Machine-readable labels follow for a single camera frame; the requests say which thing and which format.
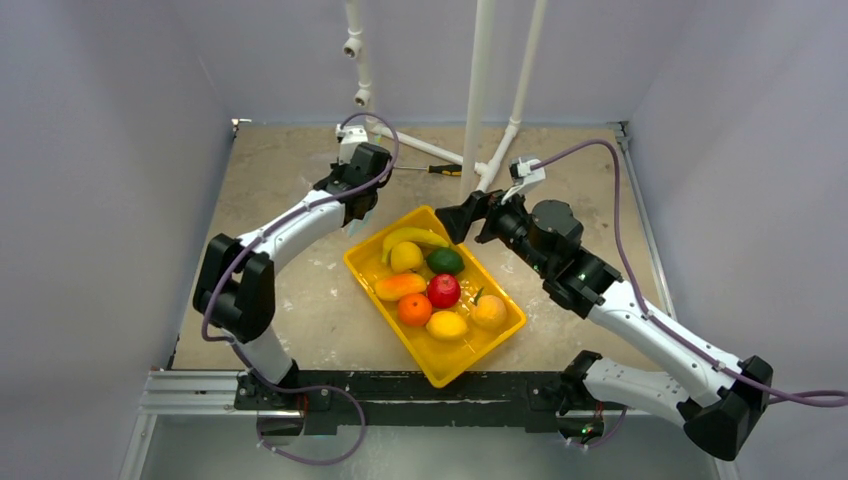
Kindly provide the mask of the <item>green avocado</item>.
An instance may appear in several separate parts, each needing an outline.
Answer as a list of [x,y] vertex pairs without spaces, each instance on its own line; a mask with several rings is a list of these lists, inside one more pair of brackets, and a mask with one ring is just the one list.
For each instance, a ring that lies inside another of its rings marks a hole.
[[437,248],[429,253],[425,262],[428,268],[436,275],[457,275],[465,269],[462,256],[455,250],[447,247]]

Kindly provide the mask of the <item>yellow banana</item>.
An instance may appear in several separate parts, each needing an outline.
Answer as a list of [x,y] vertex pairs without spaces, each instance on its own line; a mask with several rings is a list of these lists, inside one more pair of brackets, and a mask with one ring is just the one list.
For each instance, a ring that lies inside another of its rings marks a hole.
[[450,243],[438,234],[417,227],[403,227],[386,235],[382,240],[381,262],[387,264],[391,250],[399,243],[420,243],[428,247],[446,248]]

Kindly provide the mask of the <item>orange fruit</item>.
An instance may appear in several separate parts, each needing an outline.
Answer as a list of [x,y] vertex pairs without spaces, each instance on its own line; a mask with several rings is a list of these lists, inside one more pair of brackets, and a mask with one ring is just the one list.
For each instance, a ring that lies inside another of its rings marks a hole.
[[423,293],[405,295],[397,302],[397,318],[407,326],[425,326],[430,320],[432,312],[432,304]]

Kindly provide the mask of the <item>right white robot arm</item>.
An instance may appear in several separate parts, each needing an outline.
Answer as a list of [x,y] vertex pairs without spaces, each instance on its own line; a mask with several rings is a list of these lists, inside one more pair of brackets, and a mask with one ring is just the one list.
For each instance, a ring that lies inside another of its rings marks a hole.
[[767,393],[754,385],[770,385],[770,364],[712,347],[656,312],[634,284],[582,246],[584,227],[565,202],[545,200],[527,210],[521,195],[475,191],[435,215],[455,244],[482,221],[477,242],[501,241],[540,276],[555,304],[618,335],[661,368],[634,369],[584,350],[560,375],[562,413],[619,404],[682,428],[717,459],[738,456],[768,407]]

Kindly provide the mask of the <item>clear zip top bag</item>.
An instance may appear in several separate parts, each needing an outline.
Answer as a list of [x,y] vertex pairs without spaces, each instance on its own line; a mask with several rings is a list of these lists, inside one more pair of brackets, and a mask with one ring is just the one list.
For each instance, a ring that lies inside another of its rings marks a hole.
[[361,218],[354,218],[345,229],[346,235],[351,238],[362,231],[369,223],[376,210],[377,207],[373,207],[365,212]]

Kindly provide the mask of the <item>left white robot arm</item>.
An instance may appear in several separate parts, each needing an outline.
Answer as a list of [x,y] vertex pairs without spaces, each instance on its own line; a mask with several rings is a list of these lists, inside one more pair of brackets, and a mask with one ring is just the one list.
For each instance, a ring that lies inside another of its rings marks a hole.
[[300,203],[270,223],[239,237],[213,237],[201,262],[193,308],[202,314],[201,335],[225,342],[259,379],[259,395],[272,408],[297,399],[298,365],[271,326],[277,275],[314,242],[362,220],[375,207],[396,156],[370,142],[348,160],[332,164]]

